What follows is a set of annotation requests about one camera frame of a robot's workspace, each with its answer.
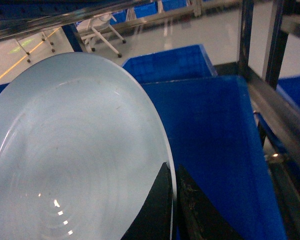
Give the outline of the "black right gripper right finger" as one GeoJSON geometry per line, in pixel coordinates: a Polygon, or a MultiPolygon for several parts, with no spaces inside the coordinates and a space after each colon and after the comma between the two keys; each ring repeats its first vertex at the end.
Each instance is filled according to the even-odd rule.
{"type": "Polygon", "coordinates": [[[242,240],[183,165],[176,171],[178,231],[181,240],[242,240]]]}

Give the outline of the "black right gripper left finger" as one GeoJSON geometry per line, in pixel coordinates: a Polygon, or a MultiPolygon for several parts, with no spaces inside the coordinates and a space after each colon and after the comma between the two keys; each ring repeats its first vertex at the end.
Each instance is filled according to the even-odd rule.
{"type": "Polygon", "coordinates": [[[169,240],[173,210],[172,178],[164,162],[123,240],[169,240]]]}

